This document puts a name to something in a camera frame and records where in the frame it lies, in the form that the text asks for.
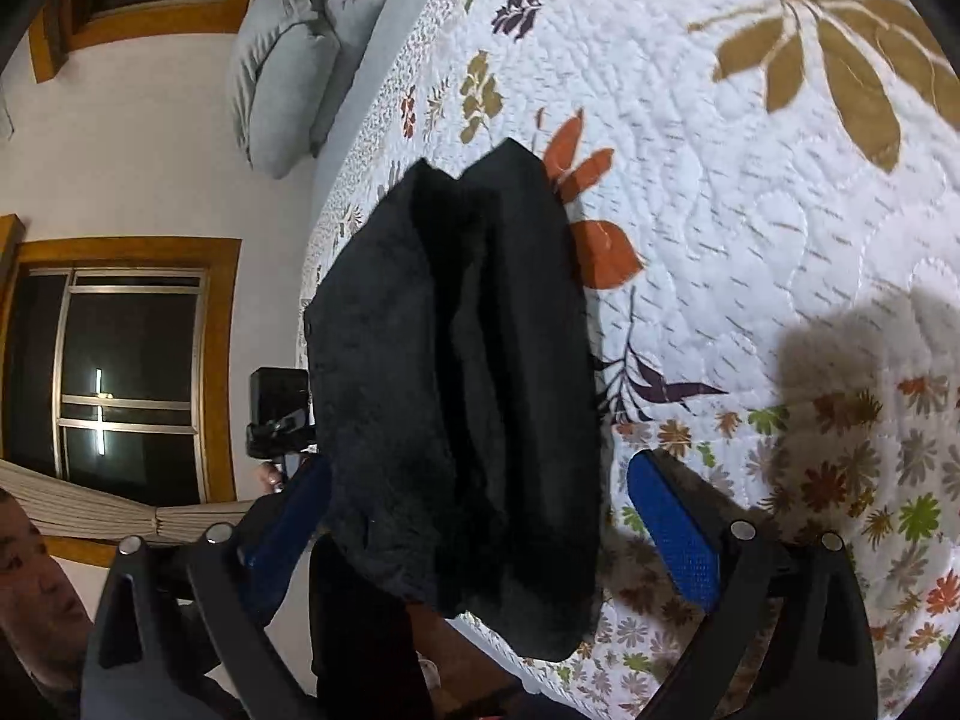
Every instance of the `white quilt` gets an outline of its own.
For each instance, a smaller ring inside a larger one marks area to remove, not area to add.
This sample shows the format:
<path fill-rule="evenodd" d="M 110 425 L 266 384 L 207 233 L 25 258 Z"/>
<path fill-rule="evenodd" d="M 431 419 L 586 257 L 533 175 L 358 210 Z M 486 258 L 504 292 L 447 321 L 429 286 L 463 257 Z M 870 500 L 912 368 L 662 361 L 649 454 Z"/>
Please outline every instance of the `white quilt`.
<path fill-rule="evenodd" d="M 632 718 L 696 630 L 631 508 L 661 445 L 861 581 L 880 715 L 960 622 L 960 89 L 906 0 L 430 0 L 312 236 L 304 305 L 416 159 L 502 139 L 571 220 L 605 394 L 597 630 L 563 664 L 488 646 Z M 304 360 L 304 345 L 299 346 Z M 757 646 L 725 699 L 743 701 Z"/>

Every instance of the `purple leaf pattern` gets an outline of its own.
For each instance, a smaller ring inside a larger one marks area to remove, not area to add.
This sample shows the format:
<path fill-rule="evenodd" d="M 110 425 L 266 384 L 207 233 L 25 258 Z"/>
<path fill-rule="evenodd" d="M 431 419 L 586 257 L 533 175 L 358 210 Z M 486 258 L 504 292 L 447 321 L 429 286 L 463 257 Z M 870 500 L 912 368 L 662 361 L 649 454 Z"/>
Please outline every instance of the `purple leaf pattern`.
<path fill-rule="evenodd" d="M 541 0 L 507 0 L 507 4 L 497 10 L 493 17 L 493 34 L 510 35 L 517 30 L 514 38 L 517 42 L 534 28 L 536 11 L 539 9 Z"/>

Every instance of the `brown leaf pattern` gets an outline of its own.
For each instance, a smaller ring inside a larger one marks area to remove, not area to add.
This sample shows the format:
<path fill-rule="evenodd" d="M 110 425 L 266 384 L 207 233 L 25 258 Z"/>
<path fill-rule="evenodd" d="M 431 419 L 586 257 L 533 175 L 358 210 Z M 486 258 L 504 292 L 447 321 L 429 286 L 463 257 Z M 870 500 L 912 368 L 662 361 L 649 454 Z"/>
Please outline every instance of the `brown leaf pattern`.
<path fill-rule="evenodd" d="M 891 172 L 899 160 L 899 121 L 870 62 L 832 23 L 817 23 L 824 69 L 840 121 L 863 155 Z"/>
<path fill-rule="evenodd" d="M 736 412 L 723 412 L 717 415 L 717 430 L 725 439 L 732 439 L 743 420 Z"/>
<path fill-rule="evenodd" d="M 424 136 L 429 138 L 434 128 L 443 119 L 443 102 L 450 88 L 450 79 L 446 77 L 434 86 L 426 97 L 426 116 L 424 117 Z"/>
<path fill-rule="evenodd" d="M 460 133 L 463 143 L 470 143 L 480 127 L 503 110 L 503 97 L 496 90 L 496 78 L 488 71 L 487 52 L 477 52 L 467 65 L 467 78 L 460 87 L 467 126 Z"/>
<path fill-rule="evenodd" d="M 416 124 L 416 103 L 414 101 L 415 90 L 416 87 L 411 86 L 410 91 L 403 96 L 402 100 L 400 100 L 400 114 L 402 114 L 403 117 L 403 137 L 407 139 L 414 136 L 414 125 Z"/>
<path fill-rule="evenodd" d="M 764 0 L 692 23 L 689 29 L 697 31 L 754 16 L 717 47 L 713 80 L 762 68 L 767 112 L 793 103 L 805 78 L 799 5 L 808 6 L 815 17 L 816 41 L 840 122 L 857 149 L 880 170 L 891 172 L 899 162 L 901 128 L 875 64 L 886 63 L 946 122 L 960 128 L 960 81 L 906 0 Z M 867 43 L 868 55 L 854 37 Z"/>

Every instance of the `blue mesh pad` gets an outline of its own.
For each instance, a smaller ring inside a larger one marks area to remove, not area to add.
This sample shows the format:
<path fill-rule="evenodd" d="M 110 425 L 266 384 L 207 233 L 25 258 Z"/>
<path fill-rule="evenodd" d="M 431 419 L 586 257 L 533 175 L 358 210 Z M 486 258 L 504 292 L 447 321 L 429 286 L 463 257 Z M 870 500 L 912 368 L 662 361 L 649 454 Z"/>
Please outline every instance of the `blue mesh pad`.
<path fill-rule="evenodd" d="M 680 595 L 712 610 L 720 598 L 720 557 L 643 452 L 630 460 L 627 491 Z"/>

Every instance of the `white wall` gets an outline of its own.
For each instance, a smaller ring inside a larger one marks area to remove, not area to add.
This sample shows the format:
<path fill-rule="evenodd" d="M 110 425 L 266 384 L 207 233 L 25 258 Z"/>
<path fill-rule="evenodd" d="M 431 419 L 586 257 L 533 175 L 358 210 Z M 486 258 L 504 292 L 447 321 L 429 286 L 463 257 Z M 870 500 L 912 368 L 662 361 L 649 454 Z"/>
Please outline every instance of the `white wall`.
<path fill-rule="evenodd" d="M 2 79 L 16 132 L 0 143 L 0 214 L 18 214 L 31 241 L 243 240 L 229 386 L 237 493 L 249 498 L 259 490 L 255 463 L 244 456 L 248 376 L 261 365 L 294 362 L 313 165 L 304 161 L 281 182 L 248 169 L 224 103 L 230 45 L 229 35 L 176 35 L 93 47 L 37 85 L 21 44 Z M 104 572 L 67 568 L 93 608 Z M 295 586 L 272 626 L 303 680 L 309 674 L 305 593 Z"/>

